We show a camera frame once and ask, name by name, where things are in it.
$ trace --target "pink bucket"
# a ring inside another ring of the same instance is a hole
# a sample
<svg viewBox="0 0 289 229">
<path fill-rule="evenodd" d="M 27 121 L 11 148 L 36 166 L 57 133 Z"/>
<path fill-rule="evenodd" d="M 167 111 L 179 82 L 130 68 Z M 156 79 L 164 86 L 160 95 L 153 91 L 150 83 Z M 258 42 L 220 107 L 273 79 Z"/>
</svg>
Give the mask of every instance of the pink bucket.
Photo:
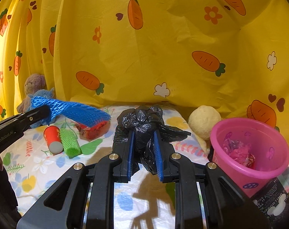
<svg viewBox="0 0 289 229">
<path fill-rule="evenodd" d="M 247 168 L 221 148 L 226 138 L 250 144 L 255 157 L 253 169 Z M 289 164 L 289 147 L 283 136 L 274 128 L 260 121 L 231 118 L 218 122 L 211 131 L 214 148 L 213 162 L 246 193 L 253 196 L 270 179 L 282 174 Z"/>
</svg>

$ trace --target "stuffed animal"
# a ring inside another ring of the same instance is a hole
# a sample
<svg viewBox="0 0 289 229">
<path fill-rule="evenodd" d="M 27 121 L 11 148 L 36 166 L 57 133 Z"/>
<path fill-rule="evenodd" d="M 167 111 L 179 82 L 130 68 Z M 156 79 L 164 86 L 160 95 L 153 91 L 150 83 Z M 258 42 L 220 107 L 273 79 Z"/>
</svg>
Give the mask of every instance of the stuffed animal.
<svg viewBox="0 0 289 229">
<path fill-rule="evenodd" d="M 41 89 L 41 90 L 38 90 L 37 92 L 35 92 L 35 94 L 27 95 L 27 98 L 25 99 L 26 100 L 25 104 L 27 104 L 28 107 L 24 108 L 25 112 L 27 112 L 27 111 L 32 109 L 31 108 L 31 99 L 33 97 L 39 96 L 39 97 L 44 97 L 46 99 L 52 99 L 54 97 L 54 90 L 55 90 L 54 88 L 50 89 L 50 91 L 45 90 L 45 89 Z M 41 125 L 42 125 L 42 121 L 38 121 L 38 122 L 32 124 L 31 128 L 37 128 L 37 127 L 39 127 Z"/>
<path fill-rule="evenodd" d="M 209 141 L 213 126 L 221 120 L 221 115 L 216 109 L 210 106 L 200 106 L 189 116 L 188 125 L 198 137 L 202 140 Z M 209 152 L 206 145 L 200 144 L 200 146 L 203 151 L 206 153 Z"/>
<path fill-rule="evenodd" d="M 43 89 L 46 86 L 46 79 L 44 75 L 32 74 L 25 82 L 25 94 L 34 94 L 35 92 Z M 25 112 L 25 108 L 29 106 L 29 98 L 26 97 L 20 105 L 18 105 L 17 112 Z"/>
</svg>

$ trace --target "silver bolt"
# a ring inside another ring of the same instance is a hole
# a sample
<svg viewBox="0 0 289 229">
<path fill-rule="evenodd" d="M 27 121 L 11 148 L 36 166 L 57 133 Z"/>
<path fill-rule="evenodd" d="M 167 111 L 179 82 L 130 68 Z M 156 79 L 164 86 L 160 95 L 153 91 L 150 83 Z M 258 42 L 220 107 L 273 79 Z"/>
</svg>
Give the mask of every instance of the silver bolt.
<svg viewBox="0 0 289 229">
<path fill-rule="evenodd" d="M 180 155 L 179 153 L 173 153 L 173 154 L 171 155 L 171 157 L 172 157 L 173 159 L 180 159 L 180 158 L 181 158 L 181 155 Z"/>
<path fill-rule="evenodd" d="M 209 169 L 215 169 L 215 168 L 217 168 L 217 165 L 216 165 L 215 163 L 213 163 L 213 162 L 208 163 L 207 166 L 208 166 Z"/>
<path fill-rule="evenodd" d="M 74 168 L 75 170 L 82 169 L 82 168 L 83 168 L 83 164 L 81 164 L 81 163 L 76 163 L 76 164 L 74 164 L 73 168 Z"/>
<path fill-rule="evenodd" d="M 116 153 L 113 153 L 113 154 L 110 154 L 110 155 L 109 155 L 109 159 L 110 159 L 110 160 L 116 160 L 118 157 L 119 157 L 119 156 L 118 156 L 118 154 L 116 154 Z"/>
</svg>

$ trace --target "red cylinder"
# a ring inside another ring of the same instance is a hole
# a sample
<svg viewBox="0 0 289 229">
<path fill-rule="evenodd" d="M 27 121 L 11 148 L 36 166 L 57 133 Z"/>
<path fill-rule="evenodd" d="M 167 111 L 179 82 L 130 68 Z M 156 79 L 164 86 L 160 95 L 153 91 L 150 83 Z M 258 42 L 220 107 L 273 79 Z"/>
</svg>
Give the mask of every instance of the red cylinder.
<svg viewBox="0 0 289 229">
<path fill-rule="evenodd" d="M 47 127 L 44 131 L 44 138 L 51 153 L 58 154 L 63 151 L 63 145 L 61 137 L 59 135 L 58 127 L 56 126 Z"/>
</svg>

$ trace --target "blue stuffed animal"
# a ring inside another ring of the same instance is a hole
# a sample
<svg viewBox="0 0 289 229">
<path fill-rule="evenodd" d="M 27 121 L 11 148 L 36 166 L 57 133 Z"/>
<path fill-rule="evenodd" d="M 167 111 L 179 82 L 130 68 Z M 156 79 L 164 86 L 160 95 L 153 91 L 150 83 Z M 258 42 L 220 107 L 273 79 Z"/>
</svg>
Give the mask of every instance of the blue stuffed animal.
<svg viewBox="0 0 289 229">
<path fill-rule="evenodd" d="M 54 97 L 54 91 L 55 89 L 52 88 L 50 89 L 50 91 L 48 90 L 45 90 L 45 89 L 40 89 L 38 91 L 36 91 L 34 94 L 28 94 L 27 96 L 29 97 L 29 106 L 28 108 L 26 109 L 26 111 L 29 111 L 32 109 L 32 104 L 31 104 L 31 99 L 34 98 L 34 97 L 44 97 L 46 99 L 52 99 Z M 54 123 L 55 122 L 55 118 L 50 121 L 50 123 Z M 37 128 L 41 125 L 46 125 L 46 123 L 44 123 L 42 120 L 41 121 L 38 121 L 34 124 L 31 125 L 31 128 Z"/>
</svg>

